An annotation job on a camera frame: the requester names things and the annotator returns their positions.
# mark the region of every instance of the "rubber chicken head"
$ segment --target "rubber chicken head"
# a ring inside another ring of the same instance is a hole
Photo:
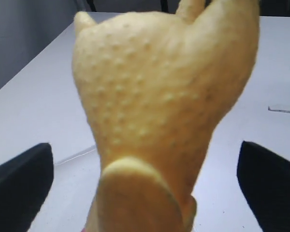
[[[213,130],[255,64],[259,1],[74,21],[73,76],[101,160],[87,232],[191,231]]]

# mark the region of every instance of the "white table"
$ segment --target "white table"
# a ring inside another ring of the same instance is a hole
[[[93,13],[97,21],[114,14]],[[0,90],[0,163],[49,141],[61,162],[94,145],[71,76],[73,26]],[[258,60],[233,110],[218,125],[194,195],[198,232],[260,232],[236,179],[243,140],[290,160],[290,114],[267,111],[290,105],[290,18],[263,17]],[[95,150],[55,167],[55,181],[31,232],[78,232],[99,175]]]

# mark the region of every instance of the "rubber chicken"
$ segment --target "rubber chicken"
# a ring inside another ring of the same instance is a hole
[[[255,64],[259,0],[74,23],[73,76],[101,161],[86,232],[191,231],[212,133]]]

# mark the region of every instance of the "table surface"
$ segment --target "table surface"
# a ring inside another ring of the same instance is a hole
[[[92,15],[101,22],[115,14]],[[0,163],[39,142],[51,143],[56,162],[94,145],[71,74],[74,40],[70,25],[0,90]],[[287,17],[261,18],[260,49],[252,77],[215,130],[193,192],[198,200],[199,232],[261,231],[239,189],[236,165],[243,140],[290,160],[290,114],[269,112],[268,106],[274,104],[290,105]],[[84,156],[86,162],[74,159],[56,167],[50,197],[30,231],[81,229],[99,175],[97,154],[90,154]]]

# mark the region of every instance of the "rubber chicken neck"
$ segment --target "rubber chicken neck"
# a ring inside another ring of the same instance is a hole
[[[72,70],[101,175],[86,232],[189,232],[212,133],[252,73],[259,0],[74,19]]]

